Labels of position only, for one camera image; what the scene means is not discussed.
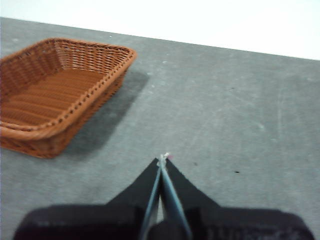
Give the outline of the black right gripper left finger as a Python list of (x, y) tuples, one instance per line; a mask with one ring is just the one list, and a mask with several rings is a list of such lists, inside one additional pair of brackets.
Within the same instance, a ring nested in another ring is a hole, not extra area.
[(159, 196), (154, 159), (127, 188), (103, 204), (60, 204), (32, 210), (15, 240), (139, 240), (148, 229)]

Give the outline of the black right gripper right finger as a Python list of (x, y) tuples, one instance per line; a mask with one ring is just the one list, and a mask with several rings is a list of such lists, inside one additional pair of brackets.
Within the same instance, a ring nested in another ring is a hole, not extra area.
[(219, 205), (193, 185), (169, 160), (165, 160), (167, 193), (194, 240), (312, 240), (303, 219), (278, 209)]

